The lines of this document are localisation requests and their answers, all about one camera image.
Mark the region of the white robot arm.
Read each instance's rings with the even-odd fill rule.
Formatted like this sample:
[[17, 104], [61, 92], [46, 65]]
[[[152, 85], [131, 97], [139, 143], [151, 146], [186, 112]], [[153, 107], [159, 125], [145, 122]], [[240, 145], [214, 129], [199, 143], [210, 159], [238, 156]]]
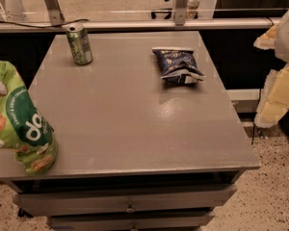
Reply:
[[273, 49], [275, 56], [285, 62], [282, 70], [270, 70], [256, 109], [255, 125], [270, 128], [289, 111], [289, 10], [277, 24], [257, 38], [253, 46], [262, 50]]

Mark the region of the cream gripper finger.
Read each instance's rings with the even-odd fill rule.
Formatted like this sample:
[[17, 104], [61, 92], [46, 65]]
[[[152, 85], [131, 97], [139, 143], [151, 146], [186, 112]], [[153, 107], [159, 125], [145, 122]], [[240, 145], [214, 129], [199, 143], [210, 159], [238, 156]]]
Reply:
[[254, 47], [262, 50], [275, 48], [277, 25], [274, 24], [266, 33], [257, 38], [253, 44]]

